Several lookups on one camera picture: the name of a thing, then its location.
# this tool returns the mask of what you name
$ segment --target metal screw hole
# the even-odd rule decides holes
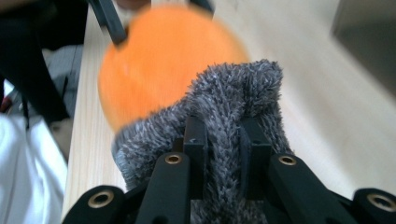
[[[375,207],[385,210],[387,212],[396,212],[396,202],[387,196],[381,194],[369,194],[367,195],[369,202]]]
[[[290,156],[281,156],[279,157],[279,161],[285,165],[295,165],[297,164],[297,160]]]
[[[170,155],[165,158],[165,161],[169,164],[178,164],[181,162],[181,157],[178,155]]]
[[[91,208],[101,208],[113,201],[114,193],[111,190],[103,190],[91,196],[88,206]]]

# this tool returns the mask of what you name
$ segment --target fuzzy texture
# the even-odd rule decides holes
[[[124,127],[112,153],[127,189],[149,180],[156,160],[183,136],[185,120],[204,122],[213,144],[206,166],[204,199],[191,203],[191,223],[266,223],[262,202],[240,198],[239,121],[256,118],[275,152],[291,153],[282,129],[277,63],[209,66],[179,102]]]

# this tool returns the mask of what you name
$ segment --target white cloth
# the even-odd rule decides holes
[[[60,223],[67,166],[46,123],[0,114],[0,223]]]

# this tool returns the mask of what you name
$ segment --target orange ball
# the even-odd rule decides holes
[[[238,39],[198,7],[145,8],[130,22],[128,38],[110,46],[98,90],[114,131],[174,104],[209,65],[246,63]]]

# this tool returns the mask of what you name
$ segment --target black clamp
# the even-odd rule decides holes
[[[241,194],[264,201],[268,223],[396,223],[394,195],[359,189],[350,201],[326,189],[298,157],[275,154],[255,119],[242,120],[240,134]],[[110,186],[91,189],[64,223],[190,223],[190,200],[203,198],[210,147],[205,125],[189,117],[184,138],[157,160],[149,182],[125,194]]]

